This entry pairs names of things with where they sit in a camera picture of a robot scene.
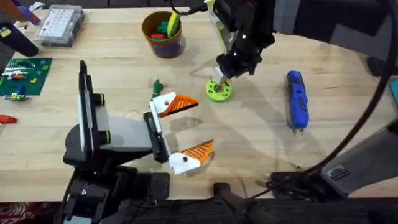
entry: blue screwdriver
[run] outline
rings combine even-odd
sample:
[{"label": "blue screwdriver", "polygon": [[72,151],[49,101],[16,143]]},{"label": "blue screwdriver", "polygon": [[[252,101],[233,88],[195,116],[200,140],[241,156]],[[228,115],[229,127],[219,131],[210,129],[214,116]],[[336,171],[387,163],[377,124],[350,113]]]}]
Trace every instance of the blue screwdriver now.
[{"label": "blue screwdriver", "polygon": [[303,134],[310,115],[307,108],[308,99],[305,94],[305,85],[300,72],[290,71],[287,73],[287,91],[289,92],[291,125]]}]

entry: cup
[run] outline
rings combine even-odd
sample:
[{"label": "cup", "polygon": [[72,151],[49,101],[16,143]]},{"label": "cup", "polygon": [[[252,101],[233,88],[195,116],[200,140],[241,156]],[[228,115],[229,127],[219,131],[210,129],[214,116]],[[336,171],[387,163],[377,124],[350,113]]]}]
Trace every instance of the cup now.
[{"label": "cup", "polygon": [[160,58],[174,58],[179,56],[183,51],[181,22],[177,33],[171,38],[165,40],[152,40],[150,37],[162,21],[169,21],[171,15],[171,12],[166,11],[154,12],[147,16],[144,22],[142,22],[142,32],[156,56]]}]

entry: wire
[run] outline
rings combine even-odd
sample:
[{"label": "wire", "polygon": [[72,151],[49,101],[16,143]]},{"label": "wire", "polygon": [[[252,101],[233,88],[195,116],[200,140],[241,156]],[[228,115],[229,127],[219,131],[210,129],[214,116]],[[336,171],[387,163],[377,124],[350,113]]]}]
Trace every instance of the wire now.
[{"label": "wire", "polygon": [[[185,207],[185,206],[189,206],[189,205],[195,205],[195,204],[199,204],[199,203],[205,203],[205,202],[209,202],[213,200],[213,197],[205,199],[205,200],[195,200],[193,202],[187,202],[184,203],[182,205],[180,205],[181,207]],[[147,209],[152,209],[152,208],[172,208],[173,205],[166,205],[166,206],[157,206],[157,205],[153,205],[153,206],[141,206],[141,208],[147,208]]]},{"label": "wire", "polygon": [[224,205],[224,207],[227,209],[227,211],[228,211],[230,217],[234,220],[234,223],[235,223],[235,224],[238,224],[239,222],[238,222],[236,216],[234,215],[234,212],[232,211],[232,208],[230,208],[230,207],[228,206],[228,204],[224,201],[223,198],[221,198],[221,197],[219,197],[219,198],[221,199],[221,203],[222,203],[222,204]]},{"label": "wire", "polygon": [[59,214],[59,219],[58,219],[59,224],[63,223],[63,209],[65,209],[65,204],[67,202],[67,198],[69,195],[70,186],[72,185],[72,182],[76,175],[77,175],[77,169],[75,168],[73,170],[72,176],[70,177],[69,183],[67,185],[67,189],[65,190],[65,193],[63,194],[62,203],[61,203],[61,207],[60,207],[60,214]]},{"label": "wire", "polygon": [[391,14],[391,20],[392,20],[392,25],[391,25],[391,42],[390,42],[390,49],[387,57],[387,61],[384,67],[384,73],[383,76],[379,80],[379,84],[377,85],[376,91],[373,94],[373,97],[371,101],[369,102],[368,106],[366,107],[364,113],[362,116],[358,119],[357,123],[354,125],[354,127],[351,129],[351,131],[347,134],[347,136],[340,142],[340,144],[336,147],[335,150],[333,150],[326,158],[324,158],[322,161],[320,161],[318,164],[314,165],[313,167],[295,175],[289,178],[286,178],[285,180],[276,183],[272,187],[268,188],[267,190],[264,190],[256,195],[253,195],[250,197],[251,199],[257,198],[261,195],[264,195],[271,190],[274,190],[278,187],[280,187],[283,184],[286,184],[287,182],[302,177],[306,174],[310,174],[312,172],[315,172],[325,165],[327,165],[330,161],[332,161],[346,146],[347,144],[355,137],[355,135],[358,133],[358,131],[362,128],[362,126],[365,124],[365,122],[369,119],[369,117],[372,115],[375,107],[379,103],[384,90],[386,89],[386,86],[388,84],[388,80],[390,79],[390,76],[394,73],[394,67],[395,67],[395,62],[397,60],[397,54],[398,54],[398,4],[396,0],[385,0],[385,3],[387,4],[387,7],[390,9],[390,14]]},{"label": "wire", "polygon": [[138,212],[139,212],[139,210],[142,208],[142,205],[145,203],[145,199],[144,200],[142,200],[142,202],[138,205],[138,207],[137,207],[137,209],[136,209],[136,212],[134,213],[134,215],[132,216],[132,218],[131,218],[131,220],[130,220],[130,223],[132,223],[138,216]]},{"label": "wire", "polygon": [[177,13],[180,16],[189,16],[189,15],[195,14],[197,12],[206,12],[208,10],[207,5],[203,4],[199,7],[195,7],[193,9],[188,10],[188,12],[180,12],[174,7],[173,0],[170,0],[170,7],[172,8],[172,10],[175,13]]}]

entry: orange and white object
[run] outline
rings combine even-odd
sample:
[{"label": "orange and white object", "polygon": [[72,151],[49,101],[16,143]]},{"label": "orange and white object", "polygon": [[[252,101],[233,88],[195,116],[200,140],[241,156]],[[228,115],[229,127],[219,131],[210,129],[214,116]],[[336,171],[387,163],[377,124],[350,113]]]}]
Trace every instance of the orange and white object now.
[{"label": "orange and white object", "polygon": [[[149,107],[153,115],[157,114],[157,116],[153,117],[158,134],[161,134],[163,137],[163,130],[160,125],[159,118],[164,118],[168,115],[178,113],[194,106],[198,106],[197,100],[194,100],[189,96],[177,95],[175,93],[168,93],[153,98],[149,102]],[[213,140],[211,140],[171,154],[166,138],[163,137],[163,141],[169,155],[170,167],[174,170],[176,175],[200,167],[200,164],[211,152],[213,145]]]}]

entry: red object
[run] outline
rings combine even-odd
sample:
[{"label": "red object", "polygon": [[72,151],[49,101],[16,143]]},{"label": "red object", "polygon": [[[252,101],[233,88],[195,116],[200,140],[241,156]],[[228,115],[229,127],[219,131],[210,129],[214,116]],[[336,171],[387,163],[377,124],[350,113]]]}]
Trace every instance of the red object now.
[{"label": "red object", "polygon": [[166,38],[166,36],[164,34],[152,34],[150,37],[151,38]]},{"label": "red object", "polygon": [[27,218],[34,219],[41,207],[39,202],[0,203],[0,223],[16,224]]},{"label": "red object", "polygon": [[0,123],[2,124],[10,124],[10,123],[16,123],[17,119],[13,118],[12,116],[7,116],[7,115],[0,115]]}]

